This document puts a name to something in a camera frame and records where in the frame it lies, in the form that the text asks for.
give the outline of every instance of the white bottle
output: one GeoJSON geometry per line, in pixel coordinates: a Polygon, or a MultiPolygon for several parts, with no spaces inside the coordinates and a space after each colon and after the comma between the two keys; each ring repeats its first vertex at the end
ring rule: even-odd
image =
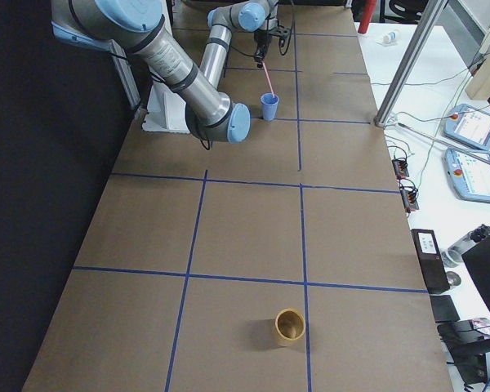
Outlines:
{"type": "Polygon", "coordinates": [[[392,30],[391,32],[383,36],[383,43],[385,45],[390,45],[397,42],[401,38],[401,33],[399,30],[392,30]]]}

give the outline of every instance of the dark curtain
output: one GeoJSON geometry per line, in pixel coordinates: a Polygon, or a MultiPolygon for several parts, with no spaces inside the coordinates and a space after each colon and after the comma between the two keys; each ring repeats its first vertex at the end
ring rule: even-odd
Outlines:
{"type": "Polygon", "coordinates": [[[0,392],[20,390],[131,121],[108,54],[50,0],[0,0],[0,392]]]}

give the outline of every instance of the grid line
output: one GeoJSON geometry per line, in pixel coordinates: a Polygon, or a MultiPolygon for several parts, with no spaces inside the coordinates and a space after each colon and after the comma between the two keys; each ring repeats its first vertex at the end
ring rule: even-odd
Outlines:
{"type": "MultiPolygon", "coordinates": [[[[262,69],[259,68],[246,68],[246,67],[225,67],[225,69],[234,69],[237,71],[261,71],[262,69]]],[[[303,71],[296,71],[295,69],[271,69],[269,68],[269,72],[299,72],[302,73],[303,71]]]]}
{"type": "MultiPolygon", "coordinates": [[[[259,186],[278,186],[285,188],[299,188],[297,184],[286,184],[277,182],[262,182],[262,181],[245,181],[245,180],[222,180],[216,178],[195,178],[195,177],[181,177],[181,176],[159,176],[159,175],[141,175],[141,174],[131,174],[131,173],[120,173],[113,172],[112,176],[125,176],[125,177],[144,177],[151,180],[187,180],[187,181],[204,181],[213,182],[216,184],[237,184],[237,185],[259,185],[259,186]]],[[[347,192],[369,192],[369,193],[379,193],[379,194],[399,194],[398,190],[390,189],[371,189],[371,188],[350,188],[345,186],[332,186],[332,185],[305,185],[301,184],[303,188],[306,189],[333,189],[333,190],[344,190],[347,192]]]]}
{"type": "MultiPolygon", "coordinates": [[[[259,120],[261,117],[251,117],[252,119],[259,120]]],[[[344,124],[366,124],[370,125],[371,122],[369,121],[362,121],[362,120],[331,120],[327,118],[275,118],[275,120],[279,121],[299,121],[300,123],[344,123],[344,124]]]]}
{"type": "Polygon", "coordinates": [[[303,168],[303,153],[301,151],[301,126],[300,126],[300,91],[299,91],[299,81],[298,81],[298,69],[297,69],[297,39],[296,39],[296,23],[294,23],[294,73],[295,84],[296,84],[296,120],[297,120],[297,158],[298,158],[298,171],[301,172],[303,168]]]}
{"type": "Polygon", "coordinates": [[[307,391],[312,392],[312,361],[310,357],[310,321],[309,321],[309,280],[307,276],[307,251],[305,240],[305,203],[303,200],[303,185],[300,184],[301,212],[301,259],[303,260],[303,293],[305,298],[305,339],[307,356],[307,391]]]}
{"type": "MultiPolygon", "coordinates": [[[[186,274],[181,272],[153,271],[147,269],[124,269],[112,267],[95,267],[86,265],[75,265],[73,270],[92,271],[92,272],[113,272],[116,274],[143,274],[143,275],[158,275],[158,276],[173,276],[184,278],[186,274]]],[[[189,274],[189,278],[206,279],[206,280],[228,280],[235,282],[252,282],[252,283],[272,283],[285,284],[291,286],[303,286],[303,281],[297,280],[282,280],[269,278],[246,278],[241,276],[226,276],[212,274],[189,274]]],[[[311,287],[329,287],[329,288],[347,288],[352,290],[368,290],[372,292],[411,292],[411,293],[428,293],[420,288],[403,288],[403,287],[384,287],[384,286],[364,286],[358,284],[342,284],[342,283],[325,283],[325,282],[307,282],[307,286],[311,287]]]]}
{"type": "MultiPolygon", "coordinates": [[[[211,30],[210,29],[200,29],[200,28],[194,28],[194,27],[173,27],[172,31],[174,30],[179,30],[179,31],[204,31],[209,33],[211,30]]],[[[234,34],[248,34],[249,32],[247,31],[235,31],[234,34]]],[[[302,35],[302,36],[310,36],[310,37],[337,37],[337,38],[357,38],[357,35],[353,34],[327,34],[327,33],[297,33],[296,35],[302,35]]]]}
{"type": "Polygon", "coordinates": [[[185,281],[181,293],[180,309],[178,310],[178,318],[176,319],[176,330],[174,331],[174,340],[172,341],[171,357],[169,359],[169,368],[167,370],[167,380],[165,383],[165,392],[168,392],[169,388],[171,387],[171,377],[172,377],[172,370],[174,368],[174,358],[176,356],[176,346],[178,343],[178,336],[180,335],[181,318],[183,316],[183,308],[185,305],[185,297],[187,295],[187,287],[189,286],[190,267],[193,262],[194,245],[196,244],[196,237],[198,235],[199,218],[202,214],[203,196],[205,195],[207,176],[208,176],[208,170],[205,171],[205,175],[203,176],[202,191],[200,192],[199,195],[198,212],[196,213],[196,222],[194,223],[193,239],[190,244],[189,262],[187,263],[187,270],[185,271],[185,281]]]}

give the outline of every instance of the metal pole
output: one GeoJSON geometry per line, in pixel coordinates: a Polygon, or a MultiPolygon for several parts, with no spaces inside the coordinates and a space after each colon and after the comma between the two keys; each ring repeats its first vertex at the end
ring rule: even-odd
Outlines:
{"type": "Polygon", "coordinates": [[[419,57],[426,40],[430,36],[430,32],[435,25],[435,22],[441,15],[441,11],[447,4],[448,0],[429,0],[426,5],[425,12],[419,21],[412,40],[408,44],[408,48],[403,55],[403,59],[399,64],[398,70],[395,73],[394,79],[390,84],[389,90],[386,93],[385,99],[374,118],[374,123],[378,127],[384,127],[389,119],[390,111],[394,108],[396,100],[398,100],[401,90],[407,81],[408,75],[412,71],[414,64],[419,57]]]}
{"type": "Polygon", "coordinates": [[[408,129],[409,131],[412,131],[412,132],[416,133],[419,136],[423,136],[423,137],[425,137],[427,139],[430,139],[434,143],[440,143],[441,145],[447,146],[449,149],[454,149],[456,151],[459,151],[460,153],[462,153],[464,155],[468,155],[468,156],[472,157],[473,159],[477,159],[478,161],[480,161],[482,163],[486,163],[487,165],[490,166],[490,161],[489,160],[487,160],[486,158],[481,158],[480,156],[478,156],[478,155],[476,155],[474,153],[471,153],[468,149],[462,149],[461,147],[458,147],[456,145],[453,145],[452,143],[448,143],[447,141],[444,141],[444,140],[441,140],[441,139],[437,139],[435,136],[429,135],[428,133],[424,133],[424,132],[418,131],[417,129],[414,129],[412,127],[409,127],[408,125],[402,124],[400,122],[398,122],[398,125],[401,128],[408,129]]]}

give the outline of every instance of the power strip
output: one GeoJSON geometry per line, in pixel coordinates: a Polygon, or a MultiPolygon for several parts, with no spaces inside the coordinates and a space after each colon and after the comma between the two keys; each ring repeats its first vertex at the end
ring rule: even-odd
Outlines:
{"type": "Polygon", "coordinates": [[[403,200],[406,212],[410,213],[419,210],[419,204],[417,204],[417,200],[412,196],[412,191],[401,188],[399,192],[401,193],[401,199],[403,200]]]}
{"type": "Polygon", "coordinates": [[[410,176],[406,161],[403,161],[402,159],[392,159],[392,167],[394,168],[394,173],[398,180],[402,180],[403,178],[408,178],[410,176]]]}

